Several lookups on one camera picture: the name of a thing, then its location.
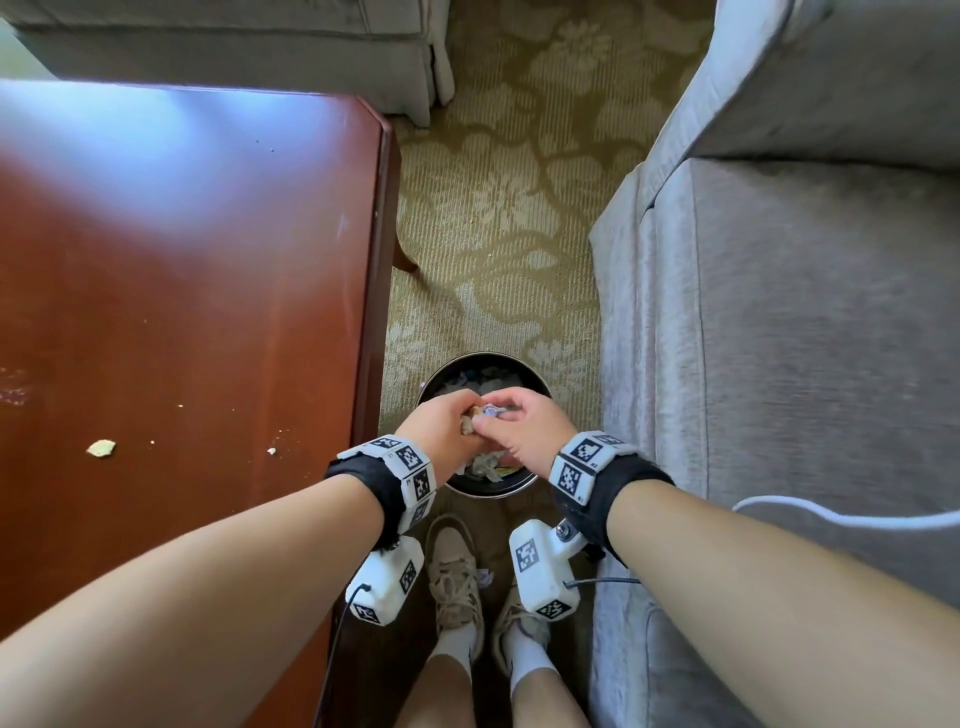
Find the person's right hand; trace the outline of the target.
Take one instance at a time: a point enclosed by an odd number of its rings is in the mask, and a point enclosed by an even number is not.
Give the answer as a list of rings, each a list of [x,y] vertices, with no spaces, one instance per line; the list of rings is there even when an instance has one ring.
[[[547,480],[560,450],[578,433],[567,414],[550,397],[523,387],[510,387],[482,397],[483,405],[510,407],[512,415],[525,415],[522,444],[496,444],[505,452],[501,464],[529,470]]]

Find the trash wrapper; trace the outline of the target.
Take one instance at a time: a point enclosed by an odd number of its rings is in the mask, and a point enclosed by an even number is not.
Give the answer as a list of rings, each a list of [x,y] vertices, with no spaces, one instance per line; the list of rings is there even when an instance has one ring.
[[[474,427],[478,419],[496,420],[502,422],[513,422],[514,410],[510,406],[501,406],[487,403],[484,405],[473,406],[462,414],[460,419],[460,433],[462,436],[478,435]]]

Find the person's right forearm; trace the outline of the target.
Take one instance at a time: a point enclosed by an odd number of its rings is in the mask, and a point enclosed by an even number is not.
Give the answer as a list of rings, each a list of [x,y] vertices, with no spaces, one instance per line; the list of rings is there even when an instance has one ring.
[[[960,728],[960,612],[666,482],[616,496],[607,535],[678,631],[774,728]]]

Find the person's left forearm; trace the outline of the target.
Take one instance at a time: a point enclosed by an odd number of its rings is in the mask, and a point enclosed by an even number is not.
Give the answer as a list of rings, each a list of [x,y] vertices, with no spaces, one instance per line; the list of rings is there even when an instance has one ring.
[[[0,641],[0,728],[242,724],[382,528],[337,475],[122,564]]]

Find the crumpled paper trash pile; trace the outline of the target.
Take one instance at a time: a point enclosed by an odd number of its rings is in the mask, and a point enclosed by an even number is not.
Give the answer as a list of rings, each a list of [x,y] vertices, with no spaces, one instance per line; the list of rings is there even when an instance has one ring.
[[[469,389],[479,396],[485,396],[501,389],[521,386],[519,373],[503,367],[461,370],[448,376],[440,383],[438,395]],[[478,492],[492,492],[508,486],[508,479],[517,475],[521,468],[505,466],[501,459],[505,451],[490,451],[473,457],[467,464],[459,467],[455,475]]]

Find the round black trash can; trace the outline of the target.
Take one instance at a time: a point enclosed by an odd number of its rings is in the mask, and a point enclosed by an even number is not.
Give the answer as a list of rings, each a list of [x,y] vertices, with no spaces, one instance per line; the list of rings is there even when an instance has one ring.
[[[421,386],[420,394],[416,400],[420,405],[437,396],[441,383],[452,375],[469,369],[483,369],[486,367],[503,367],[516,372],[521,376],[522,384],[520,386],[530,389],[538,394],[552,397],[552,393],[541,375],[524,363],[522,359],[510,356],[501,352],[474,352],[456,357],[440,367],[431,377]],[[494,489],[492,492],[476,491],[471,488],[461,477],[454,474],[447,482],[447,487],[454,493],[466,496],[475,500],[499,500],[516,495],[523,490],[531,487],[536,481],[534,474],[527,468],[521,467],[518,474],[508,478],[508,486],[503,489]]]

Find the white marker wrist band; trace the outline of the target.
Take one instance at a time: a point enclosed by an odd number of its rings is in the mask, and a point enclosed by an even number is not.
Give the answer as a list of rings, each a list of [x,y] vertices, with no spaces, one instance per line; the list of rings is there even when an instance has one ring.
[[[635,481],[674,480],[639,449],[603,431],[574,435],[560,449],[547,477],[564,518],[584,538],[624,565],[610,540],[607,521],[619,493]]]
[[[425,519],[438,490],[429,457],[414,442],[396,434],[340,452],[325,476],[341,475],[362,482],[383,511],[383,527],[372,552],[395,548],[402,535]]]

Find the brown wooden table leg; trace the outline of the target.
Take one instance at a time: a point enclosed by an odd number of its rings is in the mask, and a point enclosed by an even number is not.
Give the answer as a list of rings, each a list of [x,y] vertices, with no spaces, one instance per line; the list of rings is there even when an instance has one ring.
[[[411,259],[402,248],[400,234],[396,225],[393,230],[391,267],[409,275],[417,276],[419,274],[419,265]]]

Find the person's beige sneaker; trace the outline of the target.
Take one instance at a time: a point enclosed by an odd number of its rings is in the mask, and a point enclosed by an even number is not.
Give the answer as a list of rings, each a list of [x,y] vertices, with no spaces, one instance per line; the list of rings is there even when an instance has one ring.
[[[536,670],[557,671],[547,654],[549,642],[549,620],[523,607],[518,582],[512,581],[489,639],[492,657],[510,679],[511,690]]]
[[[437,516],[427,532],[429,592],[435,602],[437,635],[442,627],[485,623],[474,542],[459,516]]]

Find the person's left white sock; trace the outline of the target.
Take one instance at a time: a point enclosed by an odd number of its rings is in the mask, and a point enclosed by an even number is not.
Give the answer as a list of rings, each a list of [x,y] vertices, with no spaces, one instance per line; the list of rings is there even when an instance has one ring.
[[[484,627],[477,621],[456,627],[441,627],[428,660],[448,658],[456,662],[469,681],[473,680],[475,659],[484,647]]]

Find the person's white sock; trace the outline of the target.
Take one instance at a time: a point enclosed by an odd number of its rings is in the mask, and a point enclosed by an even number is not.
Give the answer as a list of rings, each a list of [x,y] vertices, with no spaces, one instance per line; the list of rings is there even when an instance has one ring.
[[[548,638],[535,637],[520,621],[514,622],[500,638],[501,652],[510,678],[511,697],[529,675],[539,671],[558,673],[546,650]]]
[[[484,627],[477,621],[456,627],[441,627],[428,660],[448,658],[456,662],[469,681],[473,680],[475,659],[484,647]]]

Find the person's right white sock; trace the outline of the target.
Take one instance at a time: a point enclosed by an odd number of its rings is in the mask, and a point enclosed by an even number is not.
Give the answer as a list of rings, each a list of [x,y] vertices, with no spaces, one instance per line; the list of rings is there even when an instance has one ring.
[[[529,675],[539,671],[558,673],[546,650],[548,638],[535,637],[520,621],[514,622],[500,638],[501,652],[510,678],[511,697]]]

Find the person's leg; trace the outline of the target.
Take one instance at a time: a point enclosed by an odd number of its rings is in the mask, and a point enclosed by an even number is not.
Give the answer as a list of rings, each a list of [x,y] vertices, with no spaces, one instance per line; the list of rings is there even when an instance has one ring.
[[[512,728],[593,728],[560,674],[546,667],[516,683],[510,708]]]
[[[462,663],[447,654],[427,659],[393,728],[476,728],[473,681]]]

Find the person's right leg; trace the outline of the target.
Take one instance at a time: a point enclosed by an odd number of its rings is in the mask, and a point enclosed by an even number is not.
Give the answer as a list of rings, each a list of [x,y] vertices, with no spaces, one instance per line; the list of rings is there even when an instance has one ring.
[[[510,708],[512,728],[593,728],[560,674],[546,667],[516,683]]]

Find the grey fabric sofa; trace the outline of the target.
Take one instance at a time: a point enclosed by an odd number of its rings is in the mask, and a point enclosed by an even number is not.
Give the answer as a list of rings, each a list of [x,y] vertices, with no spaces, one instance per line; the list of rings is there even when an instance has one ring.
[[[717,0],[589,239],[602,429],[960,612],[960,0]]]

